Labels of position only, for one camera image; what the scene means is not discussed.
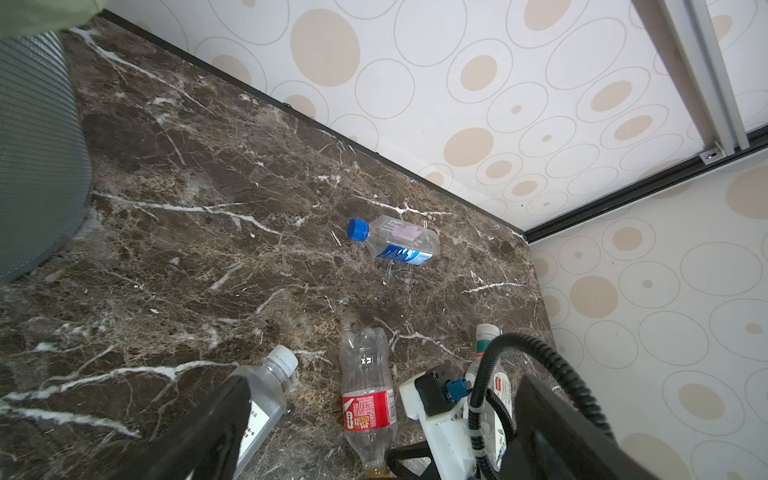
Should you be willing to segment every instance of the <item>blue bottle cap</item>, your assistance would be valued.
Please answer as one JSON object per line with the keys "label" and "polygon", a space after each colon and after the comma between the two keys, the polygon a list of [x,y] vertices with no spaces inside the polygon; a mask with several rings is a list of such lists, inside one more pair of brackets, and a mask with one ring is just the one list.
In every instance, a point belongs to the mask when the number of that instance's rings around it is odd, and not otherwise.
{"label": "blue bottle cap", "polygon": [[368,238],[368,224],[359,218],[353,218],[346,226],[346,235],[351,240],[362,242]]}

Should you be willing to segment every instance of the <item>blue label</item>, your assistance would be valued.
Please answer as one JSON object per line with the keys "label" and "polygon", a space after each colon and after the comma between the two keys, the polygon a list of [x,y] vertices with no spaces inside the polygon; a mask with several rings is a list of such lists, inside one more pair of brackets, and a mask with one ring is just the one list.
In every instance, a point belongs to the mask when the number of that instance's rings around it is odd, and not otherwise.
{"label": "blue label", "polygon": [[397,245],[390,245],[379,254],[379,258],[385,260],[397,260],[398,262],[410,263],[412,265],[421,265],[431,256],[431,253],[423,253],[418,250],[398,247]]}

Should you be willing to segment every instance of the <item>red label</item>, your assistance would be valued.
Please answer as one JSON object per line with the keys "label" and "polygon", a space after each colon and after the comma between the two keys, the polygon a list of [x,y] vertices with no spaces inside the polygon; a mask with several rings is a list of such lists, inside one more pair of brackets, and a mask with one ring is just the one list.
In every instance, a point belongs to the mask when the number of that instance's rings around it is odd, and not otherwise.
{"label": "red label", "polygon": [[342,396],[344,429],[347,432],[364,432],[381,429],[397,421],[395,417],[395,391],[360,396]]}

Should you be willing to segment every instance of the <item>white bottle cap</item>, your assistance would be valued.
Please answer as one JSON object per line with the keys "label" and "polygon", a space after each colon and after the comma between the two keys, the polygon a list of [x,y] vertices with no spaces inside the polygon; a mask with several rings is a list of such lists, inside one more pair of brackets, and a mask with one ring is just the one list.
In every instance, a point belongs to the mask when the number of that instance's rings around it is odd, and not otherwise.
{"label": "white bottle cap", "polygon": [[299,365],[299,360],[293,355],[293,352],[282,345],[275,346],[266,357],[275,362],[286,374],[286,377],[291,376],[293,370]]}
{"label": "white bottle cap", "polygon": [[501,335],[502,331],[492,323],[481,323],[475,331],[475,338],[479,340],[493,340]]}

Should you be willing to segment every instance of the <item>empty plastic bottle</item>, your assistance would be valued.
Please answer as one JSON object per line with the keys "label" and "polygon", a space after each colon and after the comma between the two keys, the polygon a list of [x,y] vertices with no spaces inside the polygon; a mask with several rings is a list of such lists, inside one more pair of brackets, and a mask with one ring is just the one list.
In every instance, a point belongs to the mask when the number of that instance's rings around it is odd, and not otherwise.
{"label": "empty plastic bottle", "polygon": [[232,372],[232,375],[244,376],[250,387],[250,416],[240,441],[234,478],[240,475],[285,413],[287,404],[281,384],[288,380],[298,365],[299,361],[293,352],[278,345],[266,356],[261,366],[241,365]]}
{"label": "empty plastic bottle", "polygon": [[421,265],[440,257],[440,239],[429,228],[382,215],[371,223],[349,221],[346,235],[362,242],[374,257]]}
{"label": "empty plastic bottle", "polygon": [[[465,377],[468,381],[472,382],[472,385],[475,384],[483,353],[485,353],[491,341],[500,334],[501,330],[491,323],[481,323],[477,326],[475,331],[475,339],[477,341],[475,344],[475,361],[469,366]],[[500,398],[511,416],[512,387],[509,383],[509,377],[499,364],[493,370],[493,377],[491,377],[491,383],[488,385],[488,388],[493,390],[493,393]],[[498,415],[496,415],[496,412],[493,411],[493,408],[487,402],[483,403],[482,412],[480,413],[480,431],[485,440],[488,458],[496,463],[496,469],[498,470],[502,465],[502,456],[507,449],[507,439],[506,435],[504,435],[501,420],[498,419]]]}
{"label": "empty plastic bottle", "polygon": [[380,328],[341,335],[344,435],[369,478],[387,474],[384,454],[397,433],[388,350]]}

